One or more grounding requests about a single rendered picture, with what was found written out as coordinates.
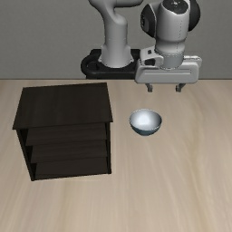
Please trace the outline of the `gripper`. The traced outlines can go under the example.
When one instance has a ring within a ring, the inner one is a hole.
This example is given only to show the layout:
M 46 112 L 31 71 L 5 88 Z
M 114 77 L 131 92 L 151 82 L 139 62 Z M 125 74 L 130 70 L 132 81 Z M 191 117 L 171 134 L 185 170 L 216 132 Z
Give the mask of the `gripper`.
M 198 80 L 202 59 L 196 55 L 159 54 L 151 46 L 140 50 L 136 64 L 136 83 L 146 83 L 148 92 L 153 92 L 153 83 L 178 83 L 176 92 L 181 92 L 185 83 Z

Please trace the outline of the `white porcelain bowl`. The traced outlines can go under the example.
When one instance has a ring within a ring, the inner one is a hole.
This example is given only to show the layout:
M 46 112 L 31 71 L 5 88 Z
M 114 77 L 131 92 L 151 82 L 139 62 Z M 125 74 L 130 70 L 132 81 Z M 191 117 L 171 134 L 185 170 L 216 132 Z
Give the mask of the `white porcelain bowl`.
M 141 136 L 150 136 L 160 129 L 162 118 L 150 109 L 134 111 L 129 118 L 132 129 Z

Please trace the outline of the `dark wooden shelf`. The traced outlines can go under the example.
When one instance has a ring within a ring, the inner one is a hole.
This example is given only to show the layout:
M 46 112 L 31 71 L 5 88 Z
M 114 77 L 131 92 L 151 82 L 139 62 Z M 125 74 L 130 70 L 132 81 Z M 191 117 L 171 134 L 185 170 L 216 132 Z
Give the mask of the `dark wooden shelf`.
M 105 82 L 25 87 L 14 119 L 31 180 L 111 173 Z

